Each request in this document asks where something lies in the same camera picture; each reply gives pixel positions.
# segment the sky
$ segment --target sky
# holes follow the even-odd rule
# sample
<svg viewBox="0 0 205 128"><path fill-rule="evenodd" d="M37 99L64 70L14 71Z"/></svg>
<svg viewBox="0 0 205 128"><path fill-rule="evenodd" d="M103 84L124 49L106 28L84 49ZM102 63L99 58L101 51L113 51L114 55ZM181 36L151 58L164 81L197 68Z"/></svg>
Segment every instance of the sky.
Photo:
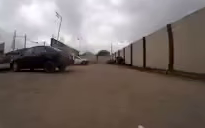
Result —
<svg viewBox="0 0 205 128"><path fill-rule="evenodd" d="M50 44L57 38L81 52L114 51L141 39L200 8L205 0L0 0L0 41L11 49L14 30L16 47Z"/></svg>

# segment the parked car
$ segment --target parked car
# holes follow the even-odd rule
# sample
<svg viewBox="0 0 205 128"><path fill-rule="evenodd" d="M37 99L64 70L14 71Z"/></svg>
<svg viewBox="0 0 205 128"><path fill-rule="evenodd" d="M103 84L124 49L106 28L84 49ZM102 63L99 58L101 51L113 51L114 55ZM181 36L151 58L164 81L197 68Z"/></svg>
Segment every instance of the parked car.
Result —
<svg viewBox="0 0 205 128"><path fill-rule="evenodd" d="M65 53L50 46L36 46L27 48L11 59L10 67L17 72L21 69L44 69L46 72L55 72L56 68L64 71L72 64L69 53Z"/></svg>
<svg viewBox="0 0 205 128"><path fill-rule="evenodd" d="M87 59L83 59L79 56L73 56L73 59L74 59L74 64L87 65L89 63Z"/></svg>

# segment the tree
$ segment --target tree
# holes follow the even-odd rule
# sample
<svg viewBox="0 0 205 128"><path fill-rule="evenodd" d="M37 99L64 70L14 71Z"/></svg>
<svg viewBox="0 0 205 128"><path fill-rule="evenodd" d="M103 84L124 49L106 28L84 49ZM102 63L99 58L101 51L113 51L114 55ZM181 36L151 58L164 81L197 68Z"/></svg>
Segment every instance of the tree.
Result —
<svg viewBox="0 0 205 128"><path fill-rule="evenodd" d="M110 52L107 50L101 50L97 53L97 56L110 56Z"/></svg>

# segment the pavement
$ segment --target pavement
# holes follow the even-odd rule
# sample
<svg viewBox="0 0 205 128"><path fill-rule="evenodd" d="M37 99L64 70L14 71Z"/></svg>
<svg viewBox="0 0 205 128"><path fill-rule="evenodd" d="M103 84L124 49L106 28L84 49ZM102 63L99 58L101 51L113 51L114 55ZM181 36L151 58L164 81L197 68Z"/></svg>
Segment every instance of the pavement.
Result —
<svg viewBox="0 0 205 128"><path fill-rule="evenodd" d="M0 128L205 128L205 83L119 67L0 72Z"/></svg>

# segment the car wheel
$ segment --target car wheel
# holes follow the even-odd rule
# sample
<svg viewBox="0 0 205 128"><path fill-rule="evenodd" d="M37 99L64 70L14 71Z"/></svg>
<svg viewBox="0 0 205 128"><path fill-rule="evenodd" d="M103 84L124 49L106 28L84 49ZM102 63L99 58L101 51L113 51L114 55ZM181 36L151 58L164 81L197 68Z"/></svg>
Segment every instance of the car wheel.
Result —
<svg viewBox="0 0 205 128"><path fill-rule="evenodd" d="M82 64L82 65L85 65L85 61L83 61L81 64Z"/></svg>
<svg viewBox="0 0 205 128"><path fill-rule="evenodd" d="M58 67L58 69L59 69L59 72L64 72L65 71L65 69L66 69L66 66L59 66Z"/></svg>
<svg viewBox="0 0 205 128"><path fill-rule="evenodd" d="M20 71L19 64L14 62L12 65L12 69L14 72L19 72Z"/></svg>
<svg viewBox="0 0 205 128"><path fill-rule="evenodd" d="M48 73L53 73L56 70L55 64L51 61L48 61L44 64L44 70Z"/></svg>

